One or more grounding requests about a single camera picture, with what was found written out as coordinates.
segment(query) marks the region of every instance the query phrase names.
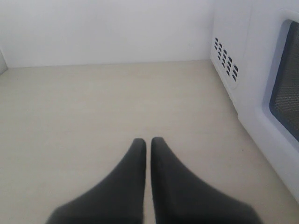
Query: ventilation holes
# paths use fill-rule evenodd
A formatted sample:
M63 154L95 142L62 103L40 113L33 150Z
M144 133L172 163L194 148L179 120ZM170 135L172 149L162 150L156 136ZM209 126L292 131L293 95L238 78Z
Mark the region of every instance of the ventilation holes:
M233 63L233 59L229 56L226 49L223 48L221 42L219 42L218 38L215 38L215 45L214 48L217 52L218 60L221 62L223 68L229 77L232 77L233 80L236 82L238 77L239 68L236 64Z

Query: microwave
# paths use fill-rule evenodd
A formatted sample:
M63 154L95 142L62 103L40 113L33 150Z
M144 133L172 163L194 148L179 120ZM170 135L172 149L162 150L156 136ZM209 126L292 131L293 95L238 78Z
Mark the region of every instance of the microwave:
M211 60L239 121L299 202L299 1L216 1Z

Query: microwave window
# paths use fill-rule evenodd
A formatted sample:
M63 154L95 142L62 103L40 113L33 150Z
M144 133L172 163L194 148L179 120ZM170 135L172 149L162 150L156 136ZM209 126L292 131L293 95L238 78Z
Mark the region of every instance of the microwave window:
M285 42L270 111L299 141L299 23L292 22Z

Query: white microwave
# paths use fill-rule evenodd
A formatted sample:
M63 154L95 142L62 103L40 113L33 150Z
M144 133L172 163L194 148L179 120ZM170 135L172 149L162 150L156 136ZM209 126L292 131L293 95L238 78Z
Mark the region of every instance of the white microwave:
M251 135L299 202L299 1L216 1L211 60Z

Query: beige floor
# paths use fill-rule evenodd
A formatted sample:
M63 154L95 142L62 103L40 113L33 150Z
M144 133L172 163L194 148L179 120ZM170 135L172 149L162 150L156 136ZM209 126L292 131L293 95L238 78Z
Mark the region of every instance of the beige floor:
M133 138L149 147L154 136L265 224L299 223L299 206L210 61L10 69L0 76L0 125L2 224L43 224L107 175ZM145 223L153 224L149 168Z

